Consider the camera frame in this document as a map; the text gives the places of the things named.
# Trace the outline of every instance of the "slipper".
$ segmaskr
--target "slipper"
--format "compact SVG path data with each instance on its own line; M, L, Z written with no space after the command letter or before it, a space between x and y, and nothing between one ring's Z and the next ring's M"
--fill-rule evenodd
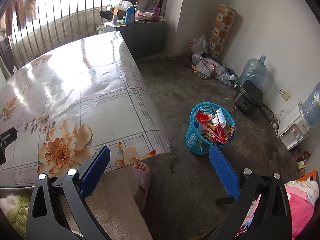
M140 171L138 169L133 169L134 175L137 179L138 186L142 187L144 190L141 205L139 207L140 212L143 211L143 209L146 205L148 190L149 190L150 181L151 181L151 171L145 163L143 163L143 164L147 167L147 169L149 171L148 173L144 172L144 171Z

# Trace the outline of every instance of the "power cord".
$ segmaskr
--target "power cord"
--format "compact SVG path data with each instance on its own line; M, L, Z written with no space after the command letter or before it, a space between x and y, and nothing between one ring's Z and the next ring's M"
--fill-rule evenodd
M203 53L203 54L199 57L198 62L197 62L196 64L192 65L191 67L198 65L199 61L201 60L201 61L202 61L202 63L203 63L203 65L205 65L205 66L206 66L206 68L208 69L208 71L209 71L209 73L210 73L210 76L211 76L212 74L211 74L210 69L208 68L208 66L207 66L206 64L204 64L204 62L203 62L203 60L202 60L202 57L205 57L205 56L206 56L206 54L205 54L205 53Z
M265 107L266 109L268 109L268 110L270 111L271 115L270 115L270 116L267 115L267 113L264 112L261 107ZM284 135L285 135L285 133L287 132L287 128L288 128L288 126L289 126L292 118L296 115L296 113L297 113L297 111L298 111L298 109L299 109L299 108L297 109L297 111L296 111L296 113L294 114L294 116L289 120L289 122L288 122L288 124L287 124L287 127L286 127L286 129L285 129L285 132L284 132L283 134L281 134L281 135L278 135L278 130L279 130L279 123L280 123L280 119L281 119L281 114L282 114L282 112L285 111L285 110L290 111L290 109L282 109L282 110L281 110L280 115L279 115L278 125L276 125L275 115L273 114L272 110L271 110L269 107L267 107L267 106L264 105L264 104L261 104L258 108L259 108L260 112L262 113L262 115L264 116L264 118L267 119L267 120L271 123L272 127L275 129L275 132L276 132L276 135L277 135L278 138L280 138L281 136L284 136Z

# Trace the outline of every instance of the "metal screw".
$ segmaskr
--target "metal screw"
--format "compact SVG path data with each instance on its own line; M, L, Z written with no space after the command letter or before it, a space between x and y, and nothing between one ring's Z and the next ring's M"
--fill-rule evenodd
M45 178L45 174L44 173L41 173L40 175L39 175L39 179L44 179Z
M245 169L243 170L243 172L244 172L244 174L247 174L247 175L252 174L252 170L250 170L249 168L245 168Z
M273 174L273 176L274 176L276 179L280 179L280 178L281 178L281 176L280 176L279 173L275 173L275 174Z
M70 176L75 175L76 172L77 172L77 170L75 170L75 169L70 169L70 170L68 170L68 175L70 175Z

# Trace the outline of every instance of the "wall socket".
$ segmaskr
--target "wall socket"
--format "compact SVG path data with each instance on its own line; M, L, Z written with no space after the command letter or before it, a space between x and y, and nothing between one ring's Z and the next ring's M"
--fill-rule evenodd
M288 90L285 90L282 94L282 97L287 101L290 97L290 92Z
M282 95L285 91L284 85L280 84L278 87L278 92Z

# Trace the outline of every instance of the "floral tablecloth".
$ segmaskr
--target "floral tablecloth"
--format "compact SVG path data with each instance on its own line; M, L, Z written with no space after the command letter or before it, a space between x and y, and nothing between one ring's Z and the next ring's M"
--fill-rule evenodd
M162 121L120 32L63 45L33 60L0 93L5 148L1 186L32 186L38 173L60 176L102 145L105 172L170 152Z

